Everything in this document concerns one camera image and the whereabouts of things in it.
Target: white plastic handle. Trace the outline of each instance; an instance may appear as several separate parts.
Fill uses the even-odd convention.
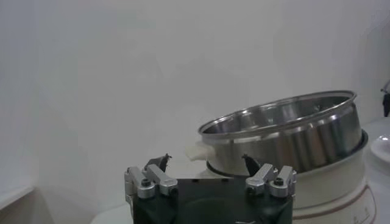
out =
[[[207,160],[208,158],[215,156],[214,149],[204,144],[203,142],[199,141],[196,142],[195,145],[186,147],[185,149],[185,155],[190,159],[190,161],[195,160]]]

